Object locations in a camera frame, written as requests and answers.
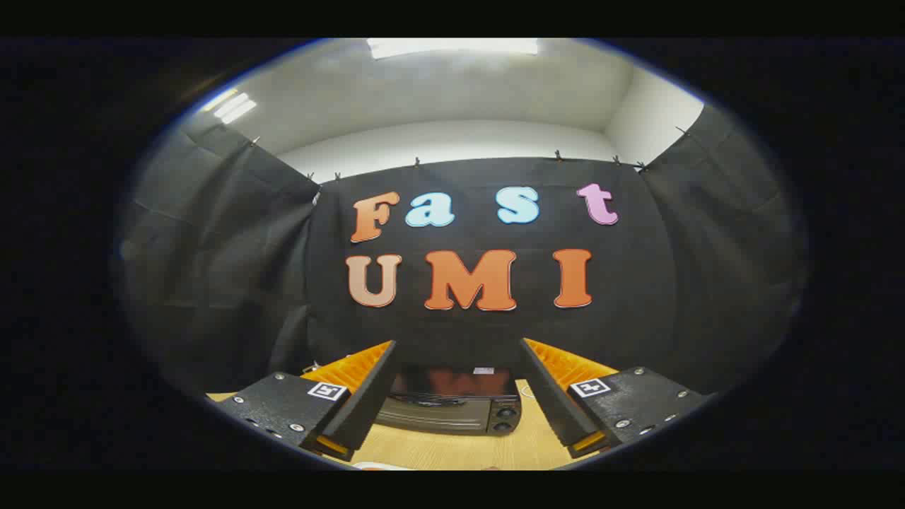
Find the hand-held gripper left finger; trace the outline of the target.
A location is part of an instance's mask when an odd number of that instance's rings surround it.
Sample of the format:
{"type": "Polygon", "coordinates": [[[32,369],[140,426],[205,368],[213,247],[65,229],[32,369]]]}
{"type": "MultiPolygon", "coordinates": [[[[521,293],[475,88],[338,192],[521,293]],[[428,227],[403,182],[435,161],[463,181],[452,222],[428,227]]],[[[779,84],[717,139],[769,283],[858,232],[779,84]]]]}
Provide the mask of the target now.
{"type": "Polygon", "coordinates": [[[398,343],[385,341],[323,365],[305,346],[278,352],[261,379],[206,391],[208,402],[260,437],[352,460],[397,377],[398,343]]]}

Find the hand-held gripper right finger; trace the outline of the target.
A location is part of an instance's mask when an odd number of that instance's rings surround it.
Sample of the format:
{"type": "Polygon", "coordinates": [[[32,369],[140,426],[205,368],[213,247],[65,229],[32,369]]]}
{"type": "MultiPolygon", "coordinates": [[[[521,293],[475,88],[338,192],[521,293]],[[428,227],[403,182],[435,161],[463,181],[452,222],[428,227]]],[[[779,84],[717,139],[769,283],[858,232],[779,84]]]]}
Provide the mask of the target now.
{"type": "Polygon", "coordinates": [[[534,339],[521,339],[520,353],[547,423],[575,460],[666,431],[715,397],[647,367],[615,370],[534,339]]]}

